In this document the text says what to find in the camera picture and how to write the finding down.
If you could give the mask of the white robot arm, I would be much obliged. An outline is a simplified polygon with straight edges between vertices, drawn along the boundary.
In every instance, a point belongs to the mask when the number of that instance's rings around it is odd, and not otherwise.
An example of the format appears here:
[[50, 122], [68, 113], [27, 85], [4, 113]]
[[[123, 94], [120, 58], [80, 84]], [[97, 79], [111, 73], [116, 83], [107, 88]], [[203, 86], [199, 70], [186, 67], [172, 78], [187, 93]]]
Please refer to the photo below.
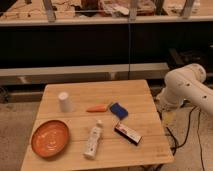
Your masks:
[[205, 80], [206, 71], [197, 63], [169, 71], [164, 78], [165, 87], [157, 95], [158, 109], [175, 110], [188, 100], [213, 116], [213, 89], [203, 84]]

